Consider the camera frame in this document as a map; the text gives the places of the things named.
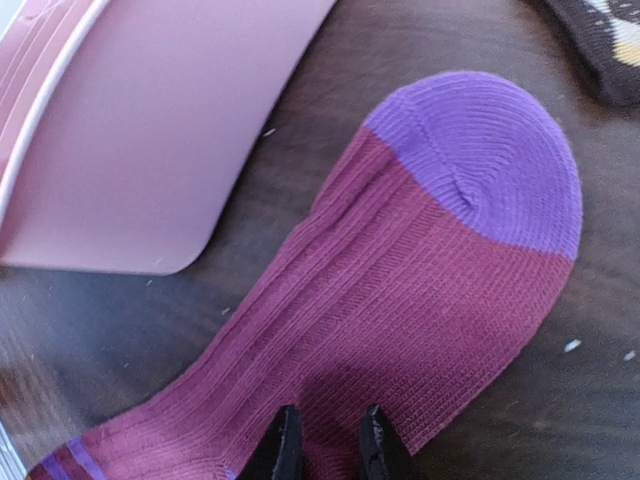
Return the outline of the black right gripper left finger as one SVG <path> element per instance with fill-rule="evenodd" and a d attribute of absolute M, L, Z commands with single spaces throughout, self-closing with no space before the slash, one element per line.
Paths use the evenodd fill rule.
<path fill-rule="evenodd" d="M 303 440 L 300 413 L 281 407 L 239 474 L 239 480 L 300 480 Z"/>

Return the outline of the magenta purple sock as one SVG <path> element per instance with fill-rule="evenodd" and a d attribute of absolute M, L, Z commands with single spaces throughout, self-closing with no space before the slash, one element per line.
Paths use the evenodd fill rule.
<path fill-rule="evenodd" d="M 482 72 L 402 87 L 201 357 L 30 477 L 239 479 L 286 405 L 301 479 L 361 479 L 370 405 L 412 457 L 535 335 L 581 224 L 576 162 L 529 93 Z"/>

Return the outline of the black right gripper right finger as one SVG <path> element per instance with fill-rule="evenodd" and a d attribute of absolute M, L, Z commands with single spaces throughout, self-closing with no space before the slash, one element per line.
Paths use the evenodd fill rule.
<path fill-rule="evenodd" d="M 361 479 L 414 479 L 411 454 L 379 405 L 370 405 L 359 433 Z"/>

